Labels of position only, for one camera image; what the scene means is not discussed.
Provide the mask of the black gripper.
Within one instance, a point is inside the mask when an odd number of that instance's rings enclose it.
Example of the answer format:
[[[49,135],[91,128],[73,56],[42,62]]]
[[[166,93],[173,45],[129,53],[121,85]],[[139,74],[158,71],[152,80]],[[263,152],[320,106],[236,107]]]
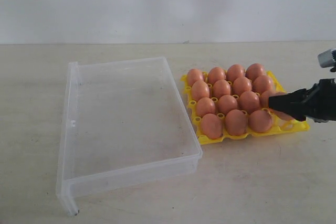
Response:
[[[320,79],[310,89],[270,96],[268,107],[300,122],[307,118],[320,123],[335,121],[335,78]]]

